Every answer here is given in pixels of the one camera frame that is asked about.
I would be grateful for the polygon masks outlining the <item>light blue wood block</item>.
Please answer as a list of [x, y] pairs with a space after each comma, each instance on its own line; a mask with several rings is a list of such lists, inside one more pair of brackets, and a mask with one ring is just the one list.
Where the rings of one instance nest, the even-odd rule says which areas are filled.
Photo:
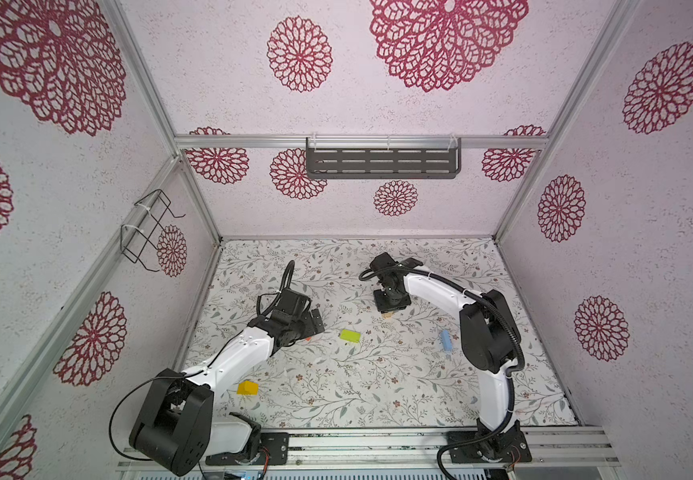
[[440, 332], [440, 341], [445, 352], [452, 352], [452, 340], [447, 330]]

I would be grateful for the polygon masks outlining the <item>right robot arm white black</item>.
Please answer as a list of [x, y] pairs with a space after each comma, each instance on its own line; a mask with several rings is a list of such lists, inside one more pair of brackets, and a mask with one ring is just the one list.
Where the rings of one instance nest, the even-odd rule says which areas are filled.
[[414, 259], [402, 262], [382, 253], [358, 279], [375, 279], [373, 292], [380, 313], [404, 310], [418, 297], [459, 322], [460, 348], [477, 371], [480, 408], [477, 434], [462, 445], [496, 444], [516, 426], [513, 376], [524, 370], [521, 335], [504, 295], [476, 292], [436, 274]]

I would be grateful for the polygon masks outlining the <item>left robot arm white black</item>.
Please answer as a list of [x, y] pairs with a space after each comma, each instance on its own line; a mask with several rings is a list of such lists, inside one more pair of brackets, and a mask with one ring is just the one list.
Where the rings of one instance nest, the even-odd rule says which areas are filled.
[[262, 428], [239, 413], [214, 419], [214, 402], [282, 348], [324, 332], [312, 300], [290, 288], [274, 295], [218, 353], [182, 371], [164, 369], [148, 388], [128, 444], [138, 461], [184, 476], [210, 457], [250, 463], [262, 455]]

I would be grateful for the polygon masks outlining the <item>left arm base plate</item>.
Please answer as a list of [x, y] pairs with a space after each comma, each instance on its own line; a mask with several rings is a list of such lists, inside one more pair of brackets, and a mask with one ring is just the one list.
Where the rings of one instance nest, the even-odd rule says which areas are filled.
[[248, 453], [220, 453], [206, 457], [207, 466], [282, 466], [288, 463], [290, 434], [262, 432]]

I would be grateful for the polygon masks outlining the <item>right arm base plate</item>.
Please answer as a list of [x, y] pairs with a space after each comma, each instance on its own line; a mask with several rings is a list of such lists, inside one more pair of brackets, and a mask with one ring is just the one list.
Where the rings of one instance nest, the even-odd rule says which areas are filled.
[[454, 464], [464, 463], [529, 463], [532, 454], [518, 422], [486, 442], [452, 448], [449, 452]]

